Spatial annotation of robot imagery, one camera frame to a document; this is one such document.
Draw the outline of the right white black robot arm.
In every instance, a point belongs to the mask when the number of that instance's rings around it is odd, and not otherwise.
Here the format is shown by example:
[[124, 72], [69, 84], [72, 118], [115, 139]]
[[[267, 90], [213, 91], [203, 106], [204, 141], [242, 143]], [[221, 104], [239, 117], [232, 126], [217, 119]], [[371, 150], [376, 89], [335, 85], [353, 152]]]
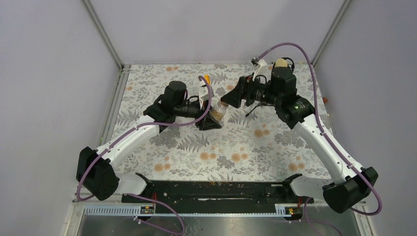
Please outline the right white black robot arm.
[[335, 140], [316, 115], [315, 108], [297, 94], [297, 78], [288, 67], [274, 67], [270, 81], [242, 76], [221, 101], [239, 108], [244, 100], [273, 106], [278, 118], [299, 134], [319, 157], [330, 179], [294, 174], [283, 181], [282, 196], [293, 203], [300, 197], [324, 200], [337, 213], [344, 213], [369, 196], [378, 178], [373, 167], [364, 168]]

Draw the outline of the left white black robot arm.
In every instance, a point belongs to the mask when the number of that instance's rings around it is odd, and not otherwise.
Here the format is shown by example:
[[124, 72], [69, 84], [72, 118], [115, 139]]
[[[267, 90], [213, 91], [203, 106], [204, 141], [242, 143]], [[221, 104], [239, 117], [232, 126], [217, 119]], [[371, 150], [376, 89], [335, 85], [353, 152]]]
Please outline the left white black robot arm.
[[212, 108], [212, 88], [209, 79], [199, 76], [198, 95], [191, 102], [187, 86], [171, 81], [163, 94], [148, 106], [143, 115], [122, 134], [97, 147], [86, 147], [79, 155], [76, 179], [78, 201], [93, 197], [100, 201], [114, 194], [134, 194], [140, 202], [152, 197], [149, 181], [141, 174], [124, 174], [116, 168], [145, 141], [162, 133], [168, 127], [196, 125], [199, 130], [221, 128], [209, 112]]

